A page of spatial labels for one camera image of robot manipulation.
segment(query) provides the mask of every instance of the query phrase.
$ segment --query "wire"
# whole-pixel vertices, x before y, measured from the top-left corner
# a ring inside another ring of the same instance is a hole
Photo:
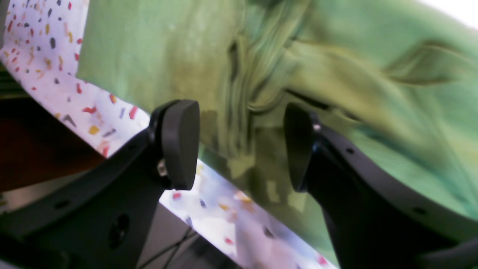
[[[152,263],[153,261],[155,261],[157,258],[161,257],[163,254],[165,254],[166,252],[170,251],[171,249],[173,248],[176,248],[174,250],[174,252],[172,253],[172,255],[169,257],[168,261],[166,262],[166,265],[165,266],[168,266],[168,264],[171,262],[170,260],[172,260],[172,256],[174,256],[174,254],[176,254],[177,250],[179,249],[179,247],[181,246],[182,243],[184,243],[185,241],[193,238],[194,236],[197,235],[196,232],[193,232],[193,234],[190,235],[191,231],[193,229],[191,227],[189,227],[183,238],[181,238],[181,240],[177,241],[176,243],[172,244],[172,245],[169,245],[165,248],[163,248],[162,250],[160,250],[158,253],[154,254],[149,260],[147,260],[146,262],[144,262],[143,264],[141,264],[138,269],[144,269],[146,266],[148,266],[150,263]]]
[[[186,240],[187,236],[189,235],[189,233],[192,231],[192,228],[189,227],[188,230],[186,231],[186,233],[184,234],[183,238],[181,239],[181,243],[176,246],[176,248],[173,250],[173,252],[171,253],[171,255],[169,255],[169,258],[168,260],[166,261],[166,263],[164,264],[164,267],[163,269],[167,269],[169,264],[171,263],[171,261],[173,260],[174,256],[176,255],[176,252],[178,252],[179,248],[181,247],[181,244]]]

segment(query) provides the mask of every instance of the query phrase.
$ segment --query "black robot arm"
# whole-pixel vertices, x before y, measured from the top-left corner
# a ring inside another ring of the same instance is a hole
[[[190,190],[199,105],[173,101],[72,184],[0,218],[0,259],[21,268],[135,268],[165,189]]]
[[[304,106],[288,104],[284,128],[293,186],[322,206],[342,269],[478,265],[477,222],[394,179]]]

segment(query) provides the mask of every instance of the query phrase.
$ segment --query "green cloth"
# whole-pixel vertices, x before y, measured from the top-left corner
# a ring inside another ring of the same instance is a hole
[[[327,104],[385,171],[478,219],[477,64],[474,32],[413,0],[102,0],[77,76],[149,112],[198,100],[201,158],[336,262],[289,182],[287,102]]]

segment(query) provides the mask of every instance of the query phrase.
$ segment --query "confetti pattern fabric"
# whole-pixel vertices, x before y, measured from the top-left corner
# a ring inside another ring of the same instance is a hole
[[[0,59],[45,109],[109,157],[148,126],[149,116],[75,78],[88,4],[87,0],[12,0]]]
[[[88,4],[11,0],[0,60],[41,106],[109,157],[148,126],[149,116],[75,78]],[[245,268],[335,268],[202,162],[193,191],[166,191],[161,203]]]

